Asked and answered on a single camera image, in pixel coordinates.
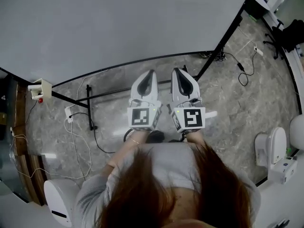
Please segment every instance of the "gray sweater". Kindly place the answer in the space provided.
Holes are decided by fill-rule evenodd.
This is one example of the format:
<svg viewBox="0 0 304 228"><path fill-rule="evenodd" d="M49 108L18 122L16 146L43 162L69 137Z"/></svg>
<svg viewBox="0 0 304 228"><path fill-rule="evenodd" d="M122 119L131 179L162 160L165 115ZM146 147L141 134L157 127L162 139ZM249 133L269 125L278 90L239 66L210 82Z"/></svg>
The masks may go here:
<svg viewBox="0 0 304 228"><path fill-rule="evenodd" d="M193 182L197 177L195 160L191 148L186 143L145 144L142 150L152 155L152 172L164 187L183 187L200 190L200 184ZM98 220L102 205L107 205L119 176L119 170L128 168L133 162L133 152L129 153L109 177L93 176L86 180L77 195L73 209L72 223L75 228L92 228ZM255 184L244 173L236 173L244 182L251 197L251 221L255 221L260 208L261 196Z"/></svg>

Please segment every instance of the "black cable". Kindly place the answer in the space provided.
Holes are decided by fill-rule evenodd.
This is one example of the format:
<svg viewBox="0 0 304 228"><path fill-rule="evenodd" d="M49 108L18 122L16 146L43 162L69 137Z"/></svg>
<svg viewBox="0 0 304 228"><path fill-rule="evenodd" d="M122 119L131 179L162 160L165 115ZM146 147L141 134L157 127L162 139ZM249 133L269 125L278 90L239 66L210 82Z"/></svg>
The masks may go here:
<svg viewBox="0 0 304 228"><path fill-rule="evenodd" d="M123 142L126 141L126 138L127 138L128 134L129 134L130 132L132 132L132 131L133 131L133 129L130 128L130 129L125 133L125 135L124 135L124 137L123 137Z"/></svg>
<svg viewBox="0 0 304 228"><path fill-rule="evenodd" d="M76 113L70 115L69 118L71 118L72 116L74 116L74 115L76 115L76 114L84 114L84 115L87 115L87 116L89 117L89 114L87 114L87 113L84 113L84 112L76 112ZM91 119L91 122L92 122L93 130L94 130L94 138L95 138L95 142L96 142L96 144L97 144L97 147L98 147L102 152L104 152L104 153L107 153L107 154L113 154L113 153L115 153L115 152L107 152L107 151L104 151L102 148L99 147L99 145L98 145L98 143L97 143L97 139L96 139L95 125L94 125L94 122L93 122L92 119Z"/></svg>
<svg viewBox="0 0 304 228"><path fill-rule="evenodd" d="M182 133L182 134L181 134L180 142L184 142L185 137L186 137L186 134L185 134L185 133Z"/></svg>
<svg viewBox="0 0 304 228"><path fill-rule="evenodd" d="M32 112L32 110L34 109L34 107L35 107L36 104L37 104L37 101L35 102L34 106L30 109L26 122L24 124L20 124L20 125L14 126L13 129L15 129L16 127L25 126L28 123L28 121L29 121L29 115Z"/></svg>
<svg viewBox="0 0 304 228"><path fill-rule="evenodd" d="M255 57L255 55L257 54L257 52L255 52L255 54L254 54L254 55L252 56L252 58L251 58L252 67L253 67L253 73L252 73L252 74L248 74L248 73L245 72L244 67L243 67L242 64L235 58L235 56L234 56L233 54L228 53L228 52L224 52L224 53L233 56L233 58L237 61L237 66L239 67L240 70L243 71L243 73L240 73L239 76L238 76L238 81L239 81L239 83L240 83L242 86L244 86L244 87L245 87L246 85L248 85L248 83L249 83L248 76L252 76L252 75L255 73L255 64L254 64L254 62L253 62L253 58ZM239 80L239 78L241 77L242 74L244 74L244 75L246 76L246 78L247 78L247 82L246 82L245 84L242 84L242 82Z"/></svg>
<svg viewBox="0 0 304 228"><path fill-rule="evenodd" d="M231 56L233 56L233 58L239 63L239 61L236 59L236 57L233 55L233 54L231 54L231 53L228 53L228 52L224 52L225 54L229 54L229 55L231 55Z"/></svg>
<svg viewBox="0 0 304 228"><path fill-rule="evenodd" d="M203 52L199 53L199 55L203 59L209 59L211 57L212 53L213 53L213 51L203 51ZM225 58L225 55L224 55L223 48L222 48L221 51L214 58L214 61L222 62L224 60L224 58Z"/></svg>

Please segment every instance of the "office chair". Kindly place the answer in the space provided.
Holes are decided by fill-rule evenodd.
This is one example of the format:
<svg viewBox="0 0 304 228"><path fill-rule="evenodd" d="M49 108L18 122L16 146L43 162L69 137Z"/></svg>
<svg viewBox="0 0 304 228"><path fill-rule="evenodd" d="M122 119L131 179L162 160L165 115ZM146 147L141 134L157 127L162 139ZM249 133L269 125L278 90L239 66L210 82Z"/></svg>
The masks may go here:
<svg viewBox="0 0 304 228"><path fill-rule="evenodd" d="M272 41L263 41L264 44L273 45L275 49L274 59L278 58L279 51L282 52L282 48L291 52L295 49L295 46L304 42L304 22L302 20L294 20L290 26L287 28L280 30L280 25L284 25L282 21L277 20L279 24L277 27L272 27L272 38L269 34L265 34L265 36L269 36Z"/></svg>

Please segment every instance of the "marble floor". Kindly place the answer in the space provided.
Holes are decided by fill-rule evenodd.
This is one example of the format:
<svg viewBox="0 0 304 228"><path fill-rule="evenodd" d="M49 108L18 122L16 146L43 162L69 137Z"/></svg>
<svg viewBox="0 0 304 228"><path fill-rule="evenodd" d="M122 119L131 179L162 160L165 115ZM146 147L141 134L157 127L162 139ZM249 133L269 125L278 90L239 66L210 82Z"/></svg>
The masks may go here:
<svg viewBox="0 0 304 228"><path fill-rule="evenodd" d="M246 13L240 29L237 29L224 50L232 53L251 73L254 45L264 56L254 57L255 73L249 76L249 83L243 87L238 76L240 70L232 56L223 62L213 62L199 80L201 97L206 111L217 111L218 116L206 120L202 130L206 141L215 149L230 167L245 171L249 178L258 182L266 176L266 169L255 164L254 138L260 132L267 132L281 126L289 135L289 123L299 114L296 94L285 62L273 59L273 48L262 41L267 33L262 21L254 22ZM79 98L86 97L86 84L92 87L94 95L124 87L130 87L143 72L154 69L158 80L169 79L174 67L186 65L190 74L196 75L206 62L200 55L168 57L119 67L85 79L79 90ZM53 90L76 99L82 78L58 86ZM122 92L96 98L91 101L93 121L98 126L96 138L106 151L118 150L128 130L126 108L130 92ZM165 133L166 140L179 138L166 104L171 101L170 84L160 86L159 99L163 103L158 129ZM28 96L27 114L34 102ZM52 98L37 104L27 126L28 149L31 154L42 154L44 166L51 173L70 177L81 177L76 162L73 139L64 128L65 107L68 102ZM73 106L72 113L86 112L82 107ZM92 168L86 179L98 173L111 157L101 152L95 143L94 134L89 131L87 116L74 116L73 132L85 138L91 148ZM79 163L83 173L90 167L88 148L81 137L75 137Z"/></svg>

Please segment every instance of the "long brown hair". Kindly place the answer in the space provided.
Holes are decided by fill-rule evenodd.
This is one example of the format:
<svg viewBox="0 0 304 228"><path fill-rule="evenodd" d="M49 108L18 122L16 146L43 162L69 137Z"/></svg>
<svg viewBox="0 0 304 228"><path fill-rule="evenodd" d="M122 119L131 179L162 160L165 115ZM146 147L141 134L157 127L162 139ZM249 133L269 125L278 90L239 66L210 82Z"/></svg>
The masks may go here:
<svg viewBox="0 0 304 228"><path fill-rule="evenodd" d="M251 227L250 198L244 183L207 144L192 150L201 183L196 190L197 218L217 228ZM96 226L160 228L166 225L174 205L173 189L168 192L156 180L151 155L139 148L132 165L121 170Z"/></svg>

